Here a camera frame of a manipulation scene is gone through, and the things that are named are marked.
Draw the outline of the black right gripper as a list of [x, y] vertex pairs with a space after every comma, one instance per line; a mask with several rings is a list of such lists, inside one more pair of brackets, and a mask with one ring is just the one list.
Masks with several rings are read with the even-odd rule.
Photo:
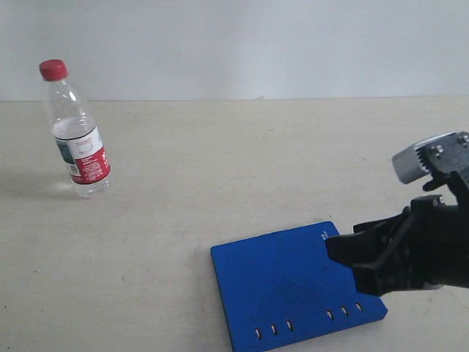
[[[352, 266], [358, 292], [384, 296], [444, 285], [468, 287], [468, 173], [434, 175], [424, 189], [442, 185], [448, 186], [456, 205], [445, 204], [439, 194], [417, 197], [410, 202], [409, 216], [356, 224], [353, 234], [325, 241], [330, 260]], [[398, 229], [403, 233], [399, 254], [379, 256]]]

